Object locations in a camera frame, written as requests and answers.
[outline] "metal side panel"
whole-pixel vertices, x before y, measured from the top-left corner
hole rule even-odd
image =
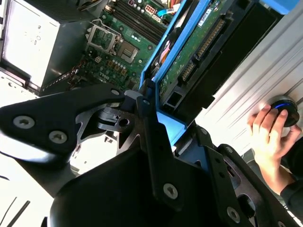
[[[303,1],[284,16],[242,62],[196,122],[215,145],[228,143],[239,154],[250,148],[246,122],[273,96],[286,94],[299,105],[303,128]]]

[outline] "ram slot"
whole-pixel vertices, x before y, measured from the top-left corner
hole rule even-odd
[[[114,11],[112,13],[113,17],[116,19],[122,21],[124,24],[129,26],[131,29],[145,37],[147,40],[151,41],[153,44],[157,45],[159,41],[161,40],[160,37],[155,36],[153,34],[148,33],[148,31],[144,30],[142,27],[140,27],[137,24],[134,24],[129,18],[127,18],[125,15],[121,14],[120,12]]]
[[[150,21],[146,20],[146,18],[139,13],[135,8],[129,6],[123,1],[118,1],[116,3],[115,9],[122,9],[122,12],[126,14],[127,16],[131,17],[133,20],[139,22],[140,24],[143,24],[149,28],[151,28],[153,31],[157,32],[159,35],[163,36],[165,29],[161,26],[158,26],[154,23],[151,23]]]

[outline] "white label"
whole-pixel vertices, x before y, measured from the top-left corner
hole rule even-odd
[[[205,14],[203,15],[203,17],[201,18],[198,26],[202,27],[202,25],[204,24],[204,22],[206,21],[206,19],[208,18],[209,14],[213,11],[213,9],[208,9]]]

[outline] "blue drive bracket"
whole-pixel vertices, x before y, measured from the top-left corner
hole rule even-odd
[[[263,0],[263,2],[282,15],[293,10],[300,0]]]
[[[150,64],[152,63],[152,61],[154,60],[155,56],[160,51],[160,48],[161,48],[162,44],[165,42],[165,39],[168,36],[168,34],[173,30],[174,25],[177,21],[177,18],[181,12],[181,9],[185,5],[185,2],[186,2],[185,0],[182,1],[178,12],[175,14],[173,20],[171,21],[168,29],[166,30],[164,36],[162,37],[160,43],[158,44],[158,46],[156,48],[156,50],[154,51],[151,58],[147,62],[145,68],[143,69],[143,71],[141,73],[140,86],[144,82],[145,72],[147,71],[147,69],[150,66]],[[182,30],[178,40],[176,41],[175,45],[171,49],[170,53],[168,54],[165,62],[162,64],[162,66],[160,67],[159,71],[157,72],[157,74],[155,75],[155,77],[153,79],[153,81],[156,83],[156,109],[157,109],[158,120],[160,123],[165,125],[171,145],[174,145],[177,142],[177,140],[186,131],[188,126],[184,122],[179,121],[175,117],[160,110],[160,108],[159,108],[159,83],[161,82],[162,78],[165,76],[166,72],[169,70],[169,68],[173,64],[177,55],[179,54],[182,47],[186,43],[186,40],[188,39],[188,37],[191,35],[193,30],[197,26],[200,18],[202,17],[203,13],[205,12],[205,10],[207,8],[209,2],[210,2],[210,0],[200,0],[200,2],[198,3],[197,7],[195,8],[193,14],[191,15],[190,19],[188,20],[187,24],[185,25],[184,29]]]

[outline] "finger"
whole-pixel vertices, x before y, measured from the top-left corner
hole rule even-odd
[[[279,144],[281,141],[281,134],[287,119],[288,112],[283,110],[276,119],[276,122],[270,132],[270,142],[274,144]]]
[[[302,129],[298,125],[293,125],[290,127],[289,133],[285,136],[285,146],[288,145],[292,147],[300,136]]]
[[[265,118],[265,116],[267,115],[267,113],[270,110],[270,105],[266,104],[263,109],[258,113],[253,125],[252,125],[252,131],[254,134],[258,134],[259,133],[259,129],[260,126]]]
[[[252,115],[251,117],[249,117],[249,119],[247,121],[247,129],[248,129],[248,132],[250,133],[250,136],[252,136],[252,124],[254,123],[256,117],[257,117],[257,115]]]
[[[259,140],[264,141],[265,143],[269,142],[269,134],[271,128],[273,127],[275,118],[279,111],[277,109],[272,109],[269,113],[265,116],[259,130]]]

